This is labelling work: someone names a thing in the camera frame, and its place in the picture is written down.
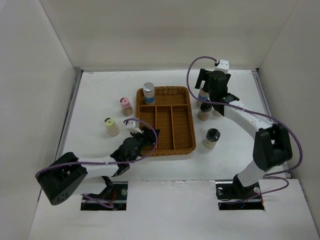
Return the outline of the silver lid blue label jar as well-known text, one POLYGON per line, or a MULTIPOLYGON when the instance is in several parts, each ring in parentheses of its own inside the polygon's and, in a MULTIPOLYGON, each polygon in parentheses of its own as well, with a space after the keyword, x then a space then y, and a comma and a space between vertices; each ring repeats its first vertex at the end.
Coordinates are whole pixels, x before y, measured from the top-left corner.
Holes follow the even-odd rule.
POLYGON ((144 96, 144 102, 147 105, 154 105, 155 104, 155 86, 151 82, 146 82, 143 85, 143 96, 144 96))

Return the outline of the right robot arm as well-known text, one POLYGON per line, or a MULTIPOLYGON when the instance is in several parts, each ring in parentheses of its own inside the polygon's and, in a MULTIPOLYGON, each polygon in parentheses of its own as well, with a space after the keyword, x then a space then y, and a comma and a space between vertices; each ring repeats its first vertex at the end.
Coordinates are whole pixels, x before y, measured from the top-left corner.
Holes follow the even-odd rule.
POLYGON ((195 88, 204 82, 212 107, 219 115, 237 123, 254 140, 252 161, 233 178, 232 192, 238 198, 245 197, 250 187, 270 169, 282 165, 293 157, 288 130, 281 124, 245 111, 240 99, 228 92, 229 73, 221 70, 200 69, 195 88))

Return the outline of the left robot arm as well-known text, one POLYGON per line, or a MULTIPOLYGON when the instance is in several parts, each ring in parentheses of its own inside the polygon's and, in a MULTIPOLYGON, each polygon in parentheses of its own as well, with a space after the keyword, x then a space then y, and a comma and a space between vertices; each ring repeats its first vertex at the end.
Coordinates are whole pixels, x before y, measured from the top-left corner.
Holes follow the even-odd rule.
POLYGON ((119 148, 106 159, 93 159, 80 162, 73 152, 63 154, 56 162, 35 174, 35 178, 51 205, 59 205, 76 193, 83 180, 101 177, 90 193, 88 200, 108 199, 112 195, 114 184, 111 178, 118 177, 130 169, 130 163, 138 161, 142 149, 155 147, 159 138, 159 129, 142 127, 140 132, 131 133, 119 148))

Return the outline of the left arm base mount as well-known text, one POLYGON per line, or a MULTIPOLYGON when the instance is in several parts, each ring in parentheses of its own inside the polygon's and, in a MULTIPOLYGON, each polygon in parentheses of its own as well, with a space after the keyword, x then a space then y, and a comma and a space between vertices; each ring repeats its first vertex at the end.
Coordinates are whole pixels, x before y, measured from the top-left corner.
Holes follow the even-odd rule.
POLYGON ((125 211, 127 209, 127 181, 112 182, 108 177, 102 177, 105 187, 98 194, 88 193, 90 198, 82 197, 81 211, 125 211))

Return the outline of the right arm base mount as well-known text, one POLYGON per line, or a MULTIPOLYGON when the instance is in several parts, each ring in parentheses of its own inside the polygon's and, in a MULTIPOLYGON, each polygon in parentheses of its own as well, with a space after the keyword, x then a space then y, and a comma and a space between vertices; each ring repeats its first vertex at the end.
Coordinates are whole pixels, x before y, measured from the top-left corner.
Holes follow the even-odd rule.
POLYGON ((218 209, 220 211, 265 210, 258 182, 243 187, 238 180, 215 182, 218 209))

